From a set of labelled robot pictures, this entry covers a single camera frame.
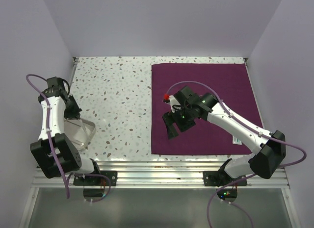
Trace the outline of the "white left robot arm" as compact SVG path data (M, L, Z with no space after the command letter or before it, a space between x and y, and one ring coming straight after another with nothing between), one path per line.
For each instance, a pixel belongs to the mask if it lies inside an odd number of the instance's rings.
M73 95L48 88L38 98L42 111L42 128L30 151L47 178L62 174L84 174L91 185L101 182L102 173L94 159L84 151L96 133L95 123L81 118Z

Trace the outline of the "small green-white packet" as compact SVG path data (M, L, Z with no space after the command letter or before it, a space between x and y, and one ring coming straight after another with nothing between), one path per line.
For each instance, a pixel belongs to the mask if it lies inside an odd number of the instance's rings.
M242 145L242 142L234 136L232 138L232 141L233 141L233 144L235 144L235 145Z

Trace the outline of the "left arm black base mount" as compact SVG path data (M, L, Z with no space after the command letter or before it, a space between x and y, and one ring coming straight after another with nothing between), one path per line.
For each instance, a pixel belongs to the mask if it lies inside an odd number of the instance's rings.
M75 186L116 186L118 179L117 171L100 171L99 174L75 174L73 185Z

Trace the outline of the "large white suture packet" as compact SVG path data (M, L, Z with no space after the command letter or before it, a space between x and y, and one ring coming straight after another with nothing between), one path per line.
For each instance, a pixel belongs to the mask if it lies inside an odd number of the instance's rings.
M81 144L84 145L89 139L89 131L86 128L83 120L80 120L79 123L80 123L79 140Z

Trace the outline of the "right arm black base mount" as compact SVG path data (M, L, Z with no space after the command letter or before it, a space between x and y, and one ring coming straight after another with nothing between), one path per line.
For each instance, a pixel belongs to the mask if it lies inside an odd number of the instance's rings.
M245 176L239 176L237 178L231 178L226 173L219 173L218 171L203 171L203 182L204 186L215 186L221 187L226 184L230 186L247 186L247 180L239 181L245 178Z

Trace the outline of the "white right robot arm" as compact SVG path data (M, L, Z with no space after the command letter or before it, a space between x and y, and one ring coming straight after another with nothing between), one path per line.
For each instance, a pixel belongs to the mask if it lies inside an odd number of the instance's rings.
M217 186L230 185L237 178L256 174L269 179L286 156L285 135L260 128L231 111L217 96L205 93L200 96L185 86L174 95L165 94L164 103L171 110L162 119L169 139L195 126L195 119L214 124L239 139L251 154L238 159L228 159L218 171L209 175Z

